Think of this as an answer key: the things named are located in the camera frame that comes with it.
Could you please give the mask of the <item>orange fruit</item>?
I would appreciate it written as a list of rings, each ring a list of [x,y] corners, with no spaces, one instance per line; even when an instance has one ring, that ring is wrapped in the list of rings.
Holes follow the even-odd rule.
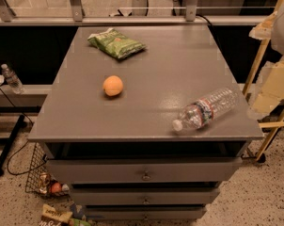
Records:
[[[103,91],[107,96],[117,96],[123,91],[123,82],[116,76],[107,77],[103,82]]]

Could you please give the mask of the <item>clear plastic water bottle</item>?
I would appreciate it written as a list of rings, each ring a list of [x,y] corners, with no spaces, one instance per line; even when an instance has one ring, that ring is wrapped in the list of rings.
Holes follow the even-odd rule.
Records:
[[[238,104],[238,100],[238,93],[234,89],[216,89],[185,106],[172,122],[173,129],[180,132],[203,128],[230,112]]]

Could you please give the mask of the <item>grey drawer cabinet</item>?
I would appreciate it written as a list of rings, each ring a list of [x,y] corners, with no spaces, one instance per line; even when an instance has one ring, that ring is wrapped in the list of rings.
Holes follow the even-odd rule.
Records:
[[[176,132],[189,103],[236,81],[201,25],[126,26],[146,50],[118,61],[77,30],[30,139],[47,169],[93,220],[200,218],[262,136],[245,99],[200,130]],[[107,96],[112,75],[123,91]]]

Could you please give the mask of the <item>green chip bag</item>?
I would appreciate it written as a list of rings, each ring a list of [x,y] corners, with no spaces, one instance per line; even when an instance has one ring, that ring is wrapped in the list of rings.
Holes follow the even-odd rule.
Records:
[[[92,46],[118,60],[122,60],[146,48],[144,43],[130,39],[114,28],[108,28],[106,31],[98,34],[91,34],[87,40]]]

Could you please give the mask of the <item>small water bottle on ledge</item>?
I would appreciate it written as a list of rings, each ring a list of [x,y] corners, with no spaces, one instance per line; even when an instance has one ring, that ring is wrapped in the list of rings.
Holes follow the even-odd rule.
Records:
[[[12,91],[16,94],[22,94],[24,92],[24,85],[14,70],[12,70],[7,64],[1,65],[2,75],[11,87]]]

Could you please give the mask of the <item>snack bag on floor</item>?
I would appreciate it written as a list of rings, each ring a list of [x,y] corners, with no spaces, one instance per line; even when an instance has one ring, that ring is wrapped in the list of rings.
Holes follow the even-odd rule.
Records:
[[[44,204],[39,226],[91,226],[91,224],[74,218],[70,211],[57,211],[54,207]]]

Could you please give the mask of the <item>black metal floor stand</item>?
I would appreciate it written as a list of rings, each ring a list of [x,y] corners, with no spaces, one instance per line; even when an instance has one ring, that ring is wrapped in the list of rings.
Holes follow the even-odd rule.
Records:
[[[21,115],[18,118],[16,124],[14,125],[10,136],[5,140],[5,145],[4,145],[3,151],[0,154],[0,176],[2,176],[4,174],[3,165],[5,163],[7,156],[8,156],[8,153],[9,153],[11,147],[12,147],[13,141],[17,137],[18,132],[23,127],[23,125],[24,125],[24,115]]]

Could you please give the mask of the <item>wooden yellow ladder frame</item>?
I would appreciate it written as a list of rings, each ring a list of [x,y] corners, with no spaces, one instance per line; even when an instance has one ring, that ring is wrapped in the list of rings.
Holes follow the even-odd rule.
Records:
[[[264,20],[258,23],[249,32],[249,36],[253,39],[260,40],[260,47],[255,56],[250,73],[246,79],[243,95],[246,96],[250,90],[251,84],[259,69],[262,58],[266,52],[268,44],[271,44],[271,33],[276,14],[284,3],[284,0],[277,0],[276,7],[272,14],[267,16]],[[254,90],[249,98],[250,108],[248,116],[256,120],[262,120],[269,116],[270,113],[281,103],[284,104],[284,56],[276,62],[267,61],[261,68],[257,78]],[[276,133],[281,127],[284,127],[284,109],[281,111],[276,121],[260,122],[261,129],[269,129],[270,132],[265,140],[262,142],[259,150],[252,153],[246,149],[250,158],[255,159],[259,163],[265,161],[265,150],[269,147]]]

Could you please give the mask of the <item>metal railing frame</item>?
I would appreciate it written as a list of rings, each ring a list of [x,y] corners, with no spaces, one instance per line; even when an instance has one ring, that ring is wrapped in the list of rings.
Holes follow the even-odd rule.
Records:
[[[271,0],[0,0],[0,25],[174,24],[200,15],[253,24],[275,6]]]

